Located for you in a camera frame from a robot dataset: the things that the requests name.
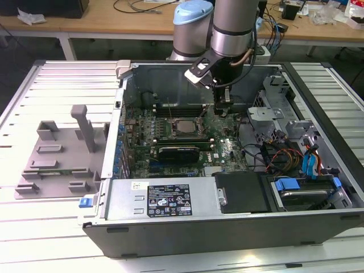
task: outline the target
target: desk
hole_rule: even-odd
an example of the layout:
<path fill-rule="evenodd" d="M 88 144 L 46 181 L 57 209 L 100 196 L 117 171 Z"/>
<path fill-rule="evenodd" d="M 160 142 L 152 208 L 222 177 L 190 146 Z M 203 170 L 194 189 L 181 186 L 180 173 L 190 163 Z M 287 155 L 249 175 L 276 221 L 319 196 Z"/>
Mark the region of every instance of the desk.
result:
<path fill-rule="evenodd" d="M 269 4 L 278 0 L 269 0 Z M 162 14 L 125 14 L 113 9 L 114 0 L 90 0 L 81 19 L 46 18 L 47 23 L 28 26 L 15 16 L 0 17 L 14 36 L 54 37 L 60 40 L 67 60 L 76 60 L 71 38 L 173 40 L 173 12 L 176 5 L 160 8 Z M 148 8 L 149 3 L 138 7 Z M 120 9 L 129 10 L 126 1 L 120 1 Z M 270 10 L 279 22 L 289 26 L 283 44 L 302 46 L 364 47 L 364 31 L 353 30 L 337 22 L 335 26 L 314 26 L 307 16 L 296 20 L 283 20 L 280 13 Z M 271 30 L 264 24 L 259 31 L 262 44 L 270 37 Z M 0 29 L 0 35 L 7 33 Z"/>

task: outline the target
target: motherboard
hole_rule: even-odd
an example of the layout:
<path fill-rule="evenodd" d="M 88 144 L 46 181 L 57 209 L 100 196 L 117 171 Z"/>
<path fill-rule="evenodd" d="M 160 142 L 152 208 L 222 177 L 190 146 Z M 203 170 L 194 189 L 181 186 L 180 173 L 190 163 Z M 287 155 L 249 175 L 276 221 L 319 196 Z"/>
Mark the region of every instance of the motherboard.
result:
<path fill-rule="evenodd" d="M 236 137 L 238 121 L 236 115 L 214 115 L 209 105 L 191 109 L 128 107 L 119 141 L 127 142 L 130 178 L 246 171 L 247 162 Z M 122 177 L 115 172 L 114 178 Z"/>

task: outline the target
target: barcode sticker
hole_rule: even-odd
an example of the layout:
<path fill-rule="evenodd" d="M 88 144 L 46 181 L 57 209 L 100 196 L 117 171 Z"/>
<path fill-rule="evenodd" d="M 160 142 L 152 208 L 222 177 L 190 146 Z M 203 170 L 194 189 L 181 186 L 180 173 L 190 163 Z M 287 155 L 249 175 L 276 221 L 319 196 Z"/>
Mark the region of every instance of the barcode sticker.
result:
<path fill-rule="evenodd" d="M 148 189 L 148 186 L 149 186 L 149 182 L 133 181 L 131 183 L 131 190 L 132 191 L 146 190 L 146 189 Z"/>

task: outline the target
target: blue tab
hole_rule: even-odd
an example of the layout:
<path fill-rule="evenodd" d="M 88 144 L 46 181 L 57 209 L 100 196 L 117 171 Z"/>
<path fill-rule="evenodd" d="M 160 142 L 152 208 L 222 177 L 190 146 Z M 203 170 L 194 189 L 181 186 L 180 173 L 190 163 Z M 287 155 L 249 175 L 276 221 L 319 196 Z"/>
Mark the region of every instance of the blue tab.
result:
<path fill-rule="evenodd" d="M 313 168 L 315 166 L 316 163 L 316 157 L 314 157 L 313 155 L 311 155 L 311 157 L 309 158 L 309 162 L 308 162 L 308 168 L 307 168 L 307 175 L 311 177 L 311 179 L 316 179 L 316 175 L 313 174 Z"/>
<path fill-rule="evenodd" d="M 336 188 L 341 188 L 341 181 L 339 178 L 334 177 L 334 179 L 332 180 L 336 186 Z"/>
<path fill-rule="evenodd" d="M 212 13 L 214 7 L 210 2 L 203 0 L 191 0 L 179 4 L 175 10 L 175 18 L 173 24 L 189 24 L 197 20 L 200 20 L 210 13 Z"/>
<path fill-rule="evenodd" d="M 84 208 L 92 208 L 92 198 L 81 198 L 80 199 L 80 203 L 78 204 L 78 207 L 81 208 L 81 209 L 84 209 Z"/>
<path fill-rule="evenodd" d="M 303 173 L 307 173 L 308 159 L 309 159 L 309 154 L 306 154 L 305 157 L 303 157 L 303 162 L 302 162 Z"/>
<path fill-rule="evenodd" d="M 125 132 L 125 127 L 123 124 L 119 124 L 119 132 Z"/>
<path fill-rule="evenodd" d="M 278 191 L 300 189 L 297 179 L 295 178 L 281 178 L 275 182 Z"/>

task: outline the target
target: warning label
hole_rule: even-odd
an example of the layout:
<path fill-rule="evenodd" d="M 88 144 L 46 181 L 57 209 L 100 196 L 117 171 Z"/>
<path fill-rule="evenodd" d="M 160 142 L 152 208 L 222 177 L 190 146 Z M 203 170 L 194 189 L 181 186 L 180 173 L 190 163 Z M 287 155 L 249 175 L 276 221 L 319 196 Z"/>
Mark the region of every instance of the warning label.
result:
<path fill-rule="evenodd" d="M 189 185 L 148 186 L 149 217 L 192 215 Z"/>

